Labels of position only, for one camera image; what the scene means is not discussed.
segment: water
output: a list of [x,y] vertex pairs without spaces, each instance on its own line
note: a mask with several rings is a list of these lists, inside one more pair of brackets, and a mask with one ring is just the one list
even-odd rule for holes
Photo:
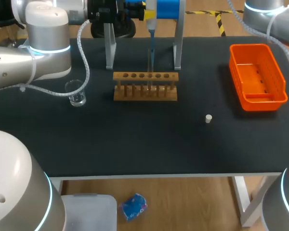
[[70,96],[69,100],[71,102],[71,105],[73,105],[74,107],[83,106],[87,101],[85,93],[83,91],[76,95]]

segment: wooden test tube rack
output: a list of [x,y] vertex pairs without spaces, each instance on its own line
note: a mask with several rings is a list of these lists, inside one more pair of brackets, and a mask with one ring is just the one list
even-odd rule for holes
[[178,100],[175,86],[179,81],[177,72],[114,72],[113,80],[117,82],[114,101]]

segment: white cable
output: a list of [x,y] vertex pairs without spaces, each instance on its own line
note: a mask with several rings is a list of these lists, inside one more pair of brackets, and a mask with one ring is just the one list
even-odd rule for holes
[[271,20],[270,20],[270,22],[269,22],[269,25],[268,25],[268,28],[267,28],[267,30],[266,30],[266,38],[267,38],[268,41],[270,41],[271,27],[272,27],[272,24],[273,24],[274,20],[276,19],[276,17],[277,17],[279,14],[285,12],[285,11],[288,10],[288,9],[289,9],[289,5],[288,5],[287,7],[284,7],[284,8],[281,9],[280,11],[276,12],[276,13],[273,15],[273,17],[271,18]]
[[86,68],[86,79],[85,81],[83,82],[82,86],[80,88],[78,88],[77,90],[75,91],[72,91],[72,92],[69,92],[69,93],[58,93],[58,92],[54,92],[54,91],[51,91],[51,90],[47,90],[47,89],[44,89],[44,88],[40,88],[40,87],[37,87],[37,86],[34,86],[34,85],[26,85],[26,84],[16,84],[16,85],[12,85],[12,86],[9,86],[9,87],[5,87],[5,88],[1,88],[0,90],[3,90],[3,89],[7,89],[7,88],[14,88],[14,87],[26,87],[26,88],[31,88],[31,89],[35,89],[35,90],[39,90],[39,91],[42,91],[44,93],[47,93],[49,95],[53,95],[53,96],[58,96],[58,97],[69,97],[69,96],[72,96],[72,95],[75,95],[77,93],[79,93],[80,91],[82,91],[86,85],[88,84],[89,82],[89,79],[90,79],[90,69],[89,69],[89,64],[88,64],[88,61],[86,59],[86,56],[83,52],[83,49],[82,49],[82,45],[81,45],[81,33],[82,33],[82,30],[86,27],[87,24],[89,24],[90,21],[87,20],[85,21],[79,28],[79,31],[77,33],[77,45],[78,45],[78,49],[79,49],[79,52],[80,52],[80,55],[82,57],[82,60],[84,62],[84,65],[85,65],[85,68]]
[[30,46],[20,45],[18,48],[26,48],[29,51],[29,53],[31,54],[31,57],[32,57],[32,72],[31,72],[30,79],[28,80],[28,82],[23,87],[20,87],[20,90],[22,92],[24,92],[26,90],[26,86],[28,86],[34,79],[34,76],[35,76],[36,71],[37,71],[37,61],[35,59],[35,55],[34,55],[33,51],[30,49]]
[[[242,26],[244,27],[244,29],[249,32],[250,34],[253,34],[253,35],[257,35],[259,37],[263,37],[263,38],[266,38],[266,34],[258,31],[258,30],[255,30],[251,27],[249,27],[248,25],[246,25],[243,20],[240,18],[240,16],[237,14],[231,0],[227,0],[228,2],[228,5],[230,7],[230,9],[232,10],[232,13],[234,14],[234,16],[237,18],[237,20],[242,24]],[[287,47],[281,43],[279,40],[277,40],[276,38],[270,36],[269,37],[270,41],[272,41],[273,43],[277,44],[286,54],[288,60],[289,60],[289,50],[287,49]]]

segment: orange plastic crate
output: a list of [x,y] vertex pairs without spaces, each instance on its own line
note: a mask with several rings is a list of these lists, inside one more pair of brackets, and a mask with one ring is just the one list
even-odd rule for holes
[[269,46],[230,46],[229,67],[245,111],[276,111],[288,100],[286,81]]

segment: black table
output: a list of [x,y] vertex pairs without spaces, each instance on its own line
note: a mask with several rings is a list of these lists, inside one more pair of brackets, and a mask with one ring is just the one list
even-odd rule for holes
[[[156,39],[155,71],[173,71],[172,39]],[[19,89],[0,92],[0,130],[22,141],[50,177],[281,172],[289,163],[289,100],[247,113],[228,68],[229,46],[255,37],[185,38],[178,102],[114,102],[113,71],[146,71],[148,38],[117,39],[114,70],[104,40],[83,39],[91,68],[87,103]],[[289,63],[271,46],[287,82]],[[85,68],[71,40],[71,73],[34,84],[64,92]],[[205,123],[205,115],[213,120]]]

